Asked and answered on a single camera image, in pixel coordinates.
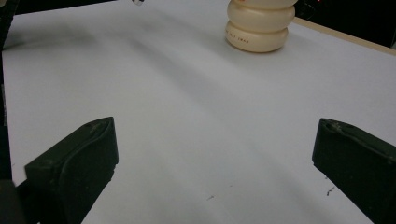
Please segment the stacked round object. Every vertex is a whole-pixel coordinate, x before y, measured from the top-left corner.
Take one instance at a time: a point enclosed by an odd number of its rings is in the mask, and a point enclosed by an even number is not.
[[[297,0],[231,0],[227,13],[227,40],[252,52],[281,48],[288,37]]]

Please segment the dark background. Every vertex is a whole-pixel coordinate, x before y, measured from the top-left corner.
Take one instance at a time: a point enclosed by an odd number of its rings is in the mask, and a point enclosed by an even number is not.
[[[299,0],[296,16],[331,29],[392,47],[395,0]]]

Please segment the beige vase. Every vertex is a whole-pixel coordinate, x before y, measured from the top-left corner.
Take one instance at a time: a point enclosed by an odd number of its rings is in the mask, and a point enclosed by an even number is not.
[[[231,0],[226,38],[235,47],[251,52],[281,48],[288,37],[297,0]]]

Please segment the small black mark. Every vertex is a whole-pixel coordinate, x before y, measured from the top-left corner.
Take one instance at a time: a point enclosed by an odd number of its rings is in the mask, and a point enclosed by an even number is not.
[[[329,195],[330,195],[330,192],[332,192],[334,189],[335,189],[335,187],[332,187],[331,189],[329,189],[329,190],[327,191],[327,196],[329,196]]]

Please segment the white tabletop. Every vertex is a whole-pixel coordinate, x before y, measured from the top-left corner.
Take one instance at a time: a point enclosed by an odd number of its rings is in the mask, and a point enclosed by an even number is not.
[[[112,116],[120,163],[84,223],[371,221],[311,160],[320,118],[396,145],[396,57],[298,24],[225,40],[228,0],[121,0],[16,16],[4,54],[13,175]]]

